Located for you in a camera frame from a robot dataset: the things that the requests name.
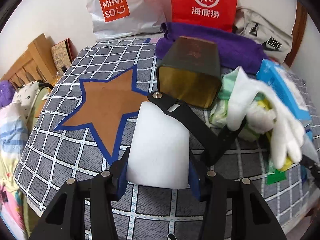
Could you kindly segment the grey checkered bed cover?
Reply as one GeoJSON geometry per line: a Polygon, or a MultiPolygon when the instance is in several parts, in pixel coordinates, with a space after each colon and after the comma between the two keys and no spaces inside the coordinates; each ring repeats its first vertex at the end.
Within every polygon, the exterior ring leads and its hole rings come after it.
{"type": "MultiPolygon", "coordinates": [[[[146,37],[123,38],[86,47],[58,81],[41,111],[16,168],[15,179],[32,209],[43,213],[66,179],[86,180],[109,167],[89,129],[57,130],[58,123],[81,103],[80,79],[108,80],[137,66],[137,87],[157,87],[156,43],[146,37]]],[[[289,232],[311,209],[319,189],[293,165],[284,181],[268,185],[265,137],[236,139],[214,166],[228,179],[249,178],[266,199],[283,230],[289,232]]],[[[171,190],[129,184],[112,204],[120,239],[197,239],[205,204],[189,189],[171,190]]]]}

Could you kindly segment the purple plush item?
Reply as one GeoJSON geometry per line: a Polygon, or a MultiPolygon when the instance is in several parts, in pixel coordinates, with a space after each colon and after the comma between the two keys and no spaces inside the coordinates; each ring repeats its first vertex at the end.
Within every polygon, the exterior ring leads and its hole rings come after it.
{"type": "Polygon", "coordinates": [[[8,81],[0,82],[0,108],[9,105],[15,94],[14,86],[8,81]]]}

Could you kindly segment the wooden headboard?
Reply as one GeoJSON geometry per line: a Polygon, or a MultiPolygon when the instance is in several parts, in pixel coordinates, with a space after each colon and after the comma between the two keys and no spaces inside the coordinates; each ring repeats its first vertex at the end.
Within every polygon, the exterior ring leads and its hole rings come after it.
{"type": "Polygon", "coordinates": [[[51,83],[56,77],[57,68],[51,53],[51,42],[44,34],[28,44],[27,50],[15,61],[1,80],[9,81],[15,88],[33,81],[51,83]]]}

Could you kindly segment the dark green tin box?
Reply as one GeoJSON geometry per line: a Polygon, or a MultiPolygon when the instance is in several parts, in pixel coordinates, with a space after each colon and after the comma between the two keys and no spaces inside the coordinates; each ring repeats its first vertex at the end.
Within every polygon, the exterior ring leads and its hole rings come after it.
{"type": "Polygon", "coordinates": [[[180,36],[157,67],[157,90],[187,104],[211,109],[222,86],[217,44],[180,36]]]}

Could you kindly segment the beige Nike waist bag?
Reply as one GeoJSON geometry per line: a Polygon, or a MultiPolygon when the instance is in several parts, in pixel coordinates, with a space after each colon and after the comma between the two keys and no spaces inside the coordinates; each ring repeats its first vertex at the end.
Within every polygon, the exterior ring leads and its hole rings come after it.
{"type": "Polygon", "coordinates": [[[283,63],[291,52],[293,36],[252,9],[239,7],[236,10],[234,26],[236,34],[261,45],[265,54],[279,63],[283,63]]]}

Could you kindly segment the white spotted pillow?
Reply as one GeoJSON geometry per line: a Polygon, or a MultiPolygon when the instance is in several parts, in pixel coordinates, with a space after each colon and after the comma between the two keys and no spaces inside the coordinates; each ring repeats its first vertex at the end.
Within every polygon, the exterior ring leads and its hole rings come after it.
{"type": "Polygon", "coordinates": [[[12,102],[21,105],[21,111],[26,120],[29,118],[31,109],[39,92],[40,88],[38,81],[32,81],[15,92],[12,102]]]}

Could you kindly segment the green snack packet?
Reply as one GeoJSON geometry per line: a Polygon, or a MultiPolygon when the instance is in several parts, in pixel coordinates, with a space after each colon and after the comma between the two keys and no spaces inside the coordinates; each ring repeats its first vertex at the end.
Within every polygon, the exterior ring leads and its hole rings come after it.
{"type": "Polygon", "coordinates": [[[268,157],[266,172],[267,172],[267,179],[266,179],[267,185],[272,185],[272,184],[286,180],[285,171],[277,170],[274,167],[271,157],[268,157]]]}

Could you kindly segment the white Miniso plastic bag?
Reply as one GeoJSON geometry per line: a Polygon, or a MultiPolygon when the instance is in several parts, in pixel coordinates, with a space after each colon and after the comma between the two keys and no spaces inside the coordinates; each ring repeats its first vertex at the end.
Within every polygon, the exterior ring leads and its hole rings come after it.
{"type": "Polygon", "coordinates": [[[86,7],[97,41],[158,33],[167,20],[159,0],[87,0],[86,7]]]}

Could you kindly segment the white glove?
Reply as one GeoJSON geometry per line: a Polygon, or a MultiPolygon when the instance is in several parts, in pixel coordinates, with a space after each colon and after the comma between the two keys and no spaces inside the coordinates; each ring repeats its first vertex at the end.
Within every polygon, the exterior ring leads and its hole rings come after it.
{"type": "Polygon", "coordinates": [[[302,123],[293,116],[270,86],[263,81],[248,77],[241,66],[235,70],[238,70],[238,75],[228,101],[226,118],[228,129],[236,131],[244,119],[249,119],[248,110],[256,95],[261,93],[271,104],[275,115],[275,118],[272,119],[270,140],[270,153],[275,168],[281,169],[287,157],[293,163],[300,162],[305,134],[302,123]]]}

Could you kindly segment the purple towel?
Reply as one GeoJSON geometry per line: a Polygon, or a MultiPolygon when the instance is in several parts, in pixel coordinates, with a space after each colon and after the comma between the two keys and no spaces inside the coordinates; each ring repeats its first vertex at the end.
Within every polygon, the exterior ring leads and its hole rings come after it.
{"type": "Polygon", "coordinates": [[[187,23],[166,22],[161,24],[164,36],[156,44],[155,55],[162,59],[180,37],[198,38],[217,44],[220,63],[227,68],[242,66],[248,74],[255,75],[268,56],[263,47],[253,40],[220,29],[187,23]]]}

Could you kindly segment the white foam block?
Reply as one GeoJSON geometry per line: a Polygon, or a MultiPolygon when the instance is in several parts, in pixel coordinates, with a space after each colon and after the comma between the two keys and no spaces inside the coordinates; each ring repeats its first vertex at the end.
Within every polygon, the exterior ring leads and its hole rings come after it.
{"type": "Polygon", "coordinates": [[[189,131],[154,103],[141,104],[126,178],[137,185],[185,189],[189,174],[189,131]]]}

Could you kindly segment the blue tissue box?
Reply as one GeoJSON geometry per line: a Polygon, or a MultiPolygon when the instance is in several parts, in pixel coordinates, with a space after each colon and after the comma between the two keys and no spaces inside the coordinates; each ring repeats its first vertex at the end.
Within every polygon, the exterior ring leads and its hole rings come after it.
{"type": "Polygon", "coordinates": [[[313,132],[310,128],[311,116],[298,85],[295,83],[296,79],[289,69],[277,62],[263,59],[256,78],[272,87],[295,118],[304,125],[306,135],[313,141],[313,132]]]}

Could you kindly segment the red paper bag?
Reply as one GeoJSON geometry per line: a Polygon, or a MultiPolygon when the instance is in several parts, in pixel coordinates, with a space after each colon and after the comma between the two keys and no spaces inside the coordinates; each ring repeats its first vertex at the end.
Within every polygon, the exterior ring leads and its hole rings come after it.
{"type": "Polygon", "coordinates": [[[237,1],[171,0],[171,20],[231,32],[237,1]]]}

